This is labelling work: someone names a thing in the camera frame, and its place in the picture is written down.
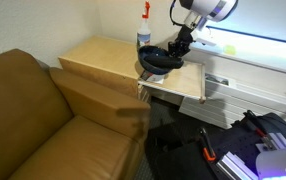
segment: armchair armrest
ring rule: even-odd
[[[74,115],[81,115],[134,140],[145,140],[150,105],[58,68],[50,75]]]

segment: red spray nozzle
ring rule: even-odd
[[[150,11],[150,3],[149,1],[145,1],[145,12],[142,15],[142,18],[148,19],[149,18],[149,11]]]

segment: armchair cushion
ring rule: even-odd
[[[129,137],[76,116],[49,139],[10,179],[124,179],[138,154]]]

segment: white spray bottle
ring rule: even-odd
[[[150,44],[151,30],[149,29],[148,25],[149,9],[150,3],[148,1],[145,1],[144,13],[142,14],[142,24],[137,31],[137,49]]]

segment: wooden shelf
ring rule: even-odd
[[[165,92],[194,99],[204,99],[204,67],[185,61],[180,69],[165,76],[163,84],[139,80],[144,69],[140,65],[134,43],[93,36],[59,57],[63,69],[115,89],[139,97],[142,84]]]

